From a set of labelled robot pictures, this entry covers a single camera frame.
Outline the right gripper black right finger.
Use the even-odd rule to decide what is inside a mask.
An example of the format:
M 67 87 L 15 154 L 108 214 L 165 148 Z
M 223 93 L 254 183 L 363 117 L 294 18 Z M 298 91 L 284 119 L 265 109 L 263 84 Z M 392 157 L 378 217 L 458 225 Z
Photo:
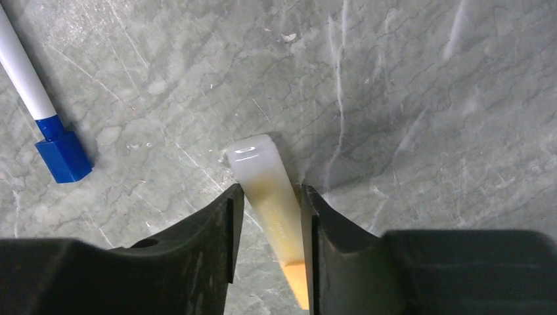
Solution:
M 555 314 L 556 244 L 528 230 L 367 232 L 301 186 L 312 314 Z

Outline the yellow highlighter marker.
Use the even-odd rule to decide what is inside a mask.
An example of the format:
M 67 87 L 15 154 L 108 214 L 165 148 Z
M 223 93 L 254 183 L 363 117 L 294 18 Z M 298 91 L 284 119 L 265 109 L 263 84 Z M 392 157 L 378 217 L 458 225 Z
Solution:
M 251 136 L 230 144 L 227 158 L 300 308 L 308 310 L 300 203 L 276 144 L 266 134 Z

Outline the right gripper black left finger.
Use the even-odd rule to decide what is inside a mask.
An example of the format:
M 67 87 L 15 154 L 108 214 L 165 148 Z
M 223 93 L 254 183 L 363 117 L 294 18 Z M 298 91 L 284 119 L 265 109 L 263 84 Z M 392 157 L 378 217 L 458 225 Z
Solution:
M 222 314 L 233 282 L 244 192 L 128 248 L 72 238 L 1 240 L 2 314 Z

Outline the blue capped white pen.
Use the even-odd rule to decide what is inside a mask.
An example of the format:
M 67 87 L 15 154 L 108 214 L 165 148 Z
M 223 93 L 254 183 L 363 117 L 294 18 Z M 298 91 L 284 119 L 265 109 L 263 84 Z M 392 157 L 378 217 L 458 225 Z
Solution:
M 77 135 L 64 127 L 6 12 L 1 9 L 1 65 L 43 135 L 35 147 L 53 179 L 77 182 L 93 170 Z

